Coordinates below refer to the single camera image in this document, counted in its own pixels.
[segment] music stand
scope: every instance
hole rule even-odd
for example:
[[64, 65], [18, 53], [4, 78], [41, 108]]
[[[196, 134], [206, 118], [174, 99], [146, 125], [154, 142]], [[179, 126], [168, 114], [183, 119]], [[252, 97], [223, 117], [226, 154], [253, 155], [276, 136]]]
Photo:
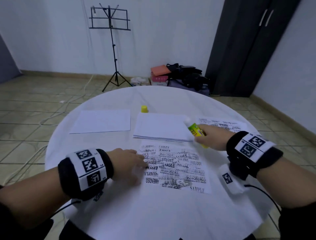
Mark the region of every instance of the music stand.
[[[113, 34], [112, 34], [112, 29], [117, 29], [117, 30], [126, 30], [126, 31], [130, 31], [130, 29], [128, 28], [128, 21], [130, 21], [128, 19], [128, 16], [127, 16], [127, 10], [123, 10], [123, 9], [118, 9], [118, 5], [116, 8], [111, 8], [110, 6], [108, 6], [107, 8], [104, 8], [102, 7], [102, 5], [100, 4], [100, 8], [95, 8], [94, 6], [91, 7], [91, 17], [89, 17], [89, 19], [91, 19], [91, 28], [90, 29], [110, 29], [111, 30], [111, 39], [112, 39], [112, 47], [113, 47], [113, 55], [114, 55], [114, 64], [115, 64], [115, 73], [113, 74], [113, 76], [110, 78], [110, 80], [107, 82], [107, 84], [105, 85], [105, 87], [103, 88], [102, 92], [104, 92], [104, 90], [106, 89], [106, 87], [109, 85], [109, 83], [112, 83], [114, 84], [115, 86], [120, 86], [122, 83], [124, 82], [127, 82], [129, 85], [133, 86], [129, 81], [127, 81], [117, 70], [117, 66], [116, 66], [116, 61], [117, 59], [115, 58], [115, 44], [113, 42]], [[104, 11], [104, 13], [106, 14], [107, 17], [93, 17], [93, 14], [92, 12], [95, 14], [96, 13], [96, 9], [102, 9]], [[126, 12], [126, 19], [123, 19], [123, 18], [114, 18], [113, 15], [116, 11], [125, 11]], [[94, 27], [93, 26], [93, 19], [108, 19], [109, 20], [109, 27]], [[112, 25], [112, 19], [114, 20], [123, 20], [123, 21], [126, 21], [126, 26], [127, 28], [114, 28], [113, 25]], [[120, 75], [124, 81], [121, 82], [119, 84], [119, 79], [118, 79], [118, 75]]]

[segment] yellow cap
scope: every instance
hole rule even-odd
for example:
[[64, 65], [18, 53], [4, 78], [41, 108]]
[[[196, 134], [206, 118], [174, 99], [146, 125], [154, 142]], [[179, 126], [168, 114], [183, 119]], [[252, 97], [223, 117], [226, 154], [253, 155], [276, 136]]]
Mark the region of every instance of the yellow cap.
[[143, 105], [141, 112], [144, 112], [144, 113], [148, 112], [147, 106]]

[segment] glue stick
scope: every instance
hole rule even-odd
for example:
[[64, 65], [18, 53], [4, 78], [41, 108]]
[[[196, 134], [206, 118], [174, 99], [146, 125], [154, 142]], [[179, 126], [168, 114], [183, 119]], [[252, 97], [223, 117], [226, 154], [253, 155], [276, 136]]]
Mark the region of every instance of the glue stick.
[[202, 132], [202, 130], [194, 123], [189, 117], [187, 117], [184, 120], [184, 124], [186, 127], [190, 130], [190, 132], [193, 134], [193, 136], [205, 136], [205, 134]]

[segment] right hand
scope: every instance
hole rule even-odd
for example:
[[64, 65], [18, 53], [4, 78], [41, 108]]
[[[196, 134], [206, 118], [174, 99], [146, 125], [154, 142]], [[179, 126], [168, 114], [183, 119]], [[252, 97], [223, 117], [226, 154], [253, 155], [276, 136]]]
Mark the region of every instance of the right hand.
[[136, 154], [133, 149], [123, 150], [121, 148], [106, 152], [110, 157], [114, 175], [114, 181], [127, 180], [131, 185], [139, 184], [139, 179], [132, 173], [134, 167], [146, 168], [148, 164], [144, 162], [144, 156]]
[[198, 125], [198, 127], [206, 134], [206, 136], [198, 136], [195, 137], [194, 140], [217, 151], [226, 151], [228, 140], [235, 134], [224, 128], [205, 124]]

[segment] white wall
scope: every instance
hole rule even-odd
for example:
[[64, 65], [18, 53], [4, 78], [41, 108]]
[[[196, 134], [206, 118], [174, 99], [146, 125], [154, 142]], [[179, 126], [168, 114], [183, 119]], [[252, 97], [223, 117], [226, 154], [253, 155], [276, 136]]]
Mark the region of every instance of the white wall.
[[113, 31], [122, 74], [176, 62], [205, 73], [224, 0], [0, 1], [0, 34], [20, 69], [113, 74], [110, 30], [85, 21], [99, 2], [129, 12], [132, 31]]
[[316, 1], [302, 0], [253, 94], [316, 133]]

